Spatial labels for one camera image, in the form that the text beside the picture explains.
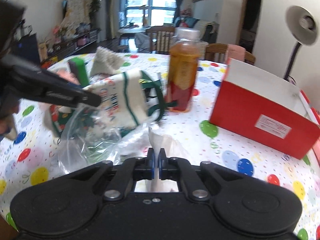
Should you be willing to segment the left hand blue glove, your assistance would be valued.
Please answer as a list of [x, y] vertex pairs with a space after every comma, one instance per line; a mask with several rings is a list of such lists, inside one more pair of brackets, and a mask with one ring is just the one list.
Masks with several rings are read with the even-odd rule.
[[17, 139], [17, 131], [15, 125], [14, 114], [17, 114], [20, 110], [20, 101], [18, 100], [10, 108], [4, 110], [4, 114], [1, 114], [1, 137], [5, 137], [11, 141]]

